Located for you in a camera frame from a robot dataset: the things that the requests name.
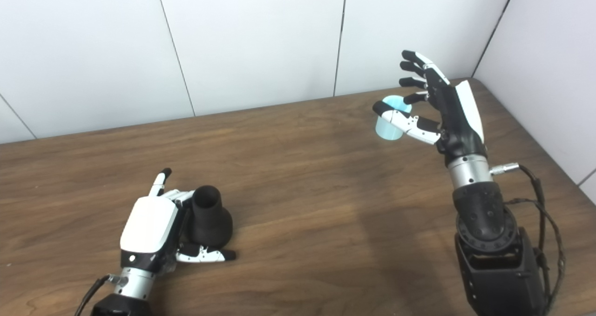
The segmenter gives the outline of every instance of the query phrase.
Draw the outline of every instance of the wire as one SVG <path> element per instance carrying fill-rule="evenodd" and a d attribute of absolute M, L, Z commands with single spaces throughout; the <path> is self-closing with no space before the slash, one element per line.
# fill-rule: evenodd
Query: wire
<path fill-rule="evenodd" d="M 109 275 L 102 276 L 102 278 L 98 278 L 95 281 L 95 283 L 87 291 L 87 294 L 85 294 L 85 296 L 83 297 L 83 301 L 81 301 L 81 304 L 79 305 L 79 308 L 77 308 L 76 312 L 74 313 L 75 316 L 81 316 L 81 312 L 83 312 L 83 308 L 85 307 L 85 305 L 87 305 L 87 303 L 89 302 L 89 300 L 91 300 L 91 298 L 96 293 L 96 291 L 101 286 L 103 286 L 109 278 L 110 278 Z"/>
<path fill-rule="evenodd" d="M 534 193 L 536 193 L 536 199 L 538 203 L 542 205 L 543 208 L 546 209 L 546 200 L 544 199 L 544 192 L 542 191 L 542 184 L 540 179 L 534 176 L 534 173 L 530 171 L 526 166 L 519 165 L 522 172 L 524 172 L 528 178 L 530 178 L 530 182 L 532 183 L 532 188 L 534 188 Z M 546 229 L 546 221 L 545 221 L 545 214 L 540 212 L 540 235 L 538 238 L 538 249 L 540 251 L 544 250 L 544 233 Z"/>
<path fill-rule="evenodd" d="M 547 212 L 547 210 L 545 209 L 545 207 L 542 205 L 542 203 L 538 202 L 537 200 L 531 200 L 531 199 L 512 199 L 508 202 L 505 202 L 505 204 L 516 204 L 516 203 L 524 203 L 524 202 L 530 202 L 530 203 L 534 203 L 534 205 L 536 206 L 536 208 L 538 208 L 538 210 L 540 210 L 540 213 L 543 214 L 545 216 L 545 218 L 547 218 L 549 220 L 549 223 L 551 223 L 551 226 L 553 227 L 554 233 L 555 233 L 555 239 L 557 240 L 557 246 L 558 246 L 558 261 L 557 261 L 557 268 L 558 268 L 558 275 L 557 275 L 557 281 L 555 282 L 555 286 L 553 288 L 553 292 L 548 294 L 548 298 L 547 298 L 547 305 L 545 307 L 545 312 L 544 314 L 548 314 L 551 310 L 551 308 L 553 307 L 553 304 L 555 302 L 555 299 L 557 297 L 557 294 L 561 288 L 561 284 L 562 284 L 562 279 L 565 276 L 565 263 L 566 263 L 566 258 L 565 258 L 565 250 L 562 246 L 562 238 L 561 238 L 561 233 L 558 229 L 557 223 L 555 223 L 553 217 L 551 217 L 551 215 L 549 215 L 549 213 Z M 548 270 L 548 268 L 546 268 L 546 262 L 543 262 L 543 266 L 542 270 L 543 270 L 543 275 L 547 275 L 544 274 L 545 271 Z"/>

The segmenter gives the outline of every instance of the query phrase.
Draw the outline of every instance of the robotic hand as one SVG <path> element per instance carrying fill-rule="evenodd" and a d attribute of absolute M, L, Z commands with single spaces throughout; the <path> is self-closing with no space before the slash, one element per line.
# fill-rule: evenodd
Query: robotic hand
<path fill-rule="evenodd" d="M 544 316 L 560 288 L 565 260 L 558 227 L 544 206 L 540 180 L 517 163 L 489 168 L 481 118 L 468 81 L 454 87 L 423 55 L 404 51 L 402 57 L 405 61 L 400 67 L 422 78 L 400 79 L 400 85 L 427 90 L 404 97 L 404 103 L 428 101 L 439 111 L 441 123 L 395 110 L 381 101 L 372 109 L 409 136 L 434 144 L 445 156 L 458 212 L 455 247 L 468 302 L 479 316 Z M 492 176 L 519 169 L 530 177 L 537 200 L 505 203 Z M 521 202 L 532 202 L 540 211 L 538 248 L 532 248 L 528 234 L 517 227 L 505 206 Z M 545 219 L 553 226 L 559 251 L 558 278 L 552 292 L 542 252 Z"/>
<path fill-rule="evenodd" d="M 153 282 L 156 276 L 172 272 L 176 262 L 236 259 L 234 251 L 221 249 L 232 237 L 232 217 L 223 208 L 217 188 L 207 185 L 164 193 L 171 173 L 170 168 L 162 170 L 149 195 L 136 200 L 132 208 L 120 239 L 121 275 L 98 279 L 75 316 L 106 281 L 115 284 L 114 292 L 95 304 L 91 316 L 152 316 L 147 299 Z"/>

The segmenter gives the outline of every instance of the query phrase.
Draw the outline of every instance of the black funnel-shaped object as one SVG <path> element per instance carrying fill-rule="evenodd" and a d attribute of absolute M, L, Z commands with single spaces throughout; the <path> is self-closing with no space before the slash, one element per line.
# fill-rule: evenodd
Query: black funnel-shaped object
<path fill-rule="evenodd" d="M 212 185 L 198 187 L 192 195 L 192 217 L 188 239 L 210 248 L 223 248 L 232 238 L 232 215 L 222 206 L 222 197 Z"/>

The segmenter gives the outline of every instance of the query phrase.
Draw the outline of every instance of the cable connector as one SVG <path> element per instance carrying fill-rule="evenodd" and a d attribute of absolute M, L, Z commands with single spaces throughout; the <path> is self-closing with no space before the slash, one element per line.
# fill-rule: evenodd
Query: cable connector
<path fill-rule="evenodd" d="M 116 286 L 126 286 L 128 283 L 128 278 L 126 276 L 117 276 L 115 274 L 108 274 L 107 282 L 112 283 Z"/>
<path fill-rule="evenodd" d="M 498 166 L 494 166 L 494 167 L 490 168 L 490 174 L 491 175 L 500 175 L 500 174 L 505 174 L 505 173 L 509 173 L 509 172 L 514 172 L 515 170 L 518 170 L 519 167 L 520 167 L 520 165 L 517 162 L 506 163 L 505 165 L 498 165 Z"/>

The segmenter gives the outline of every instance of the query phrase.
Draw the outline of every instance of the light blue cup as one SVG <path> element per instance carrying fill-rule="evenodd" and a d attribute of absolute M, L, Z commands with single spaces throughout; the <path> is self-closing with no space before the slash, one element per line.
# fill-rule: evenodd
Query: light blue cup
<path fill-rule="evenodd" d="M 386 98 L 383 98 L 383 102 L 403 112 L 411 112 L 412 110 L 412 105 L 405 104 L 404 98 L 401 96 L 389 95 Z M 391 123 L 385 121 L 385 119 L 382 119 L 381 117 L 377 119 L 375 130 L 377 131 L 377 135 L 386 140 L 398 140 L 404 135 L 404 131 L 394 127 Z"/>

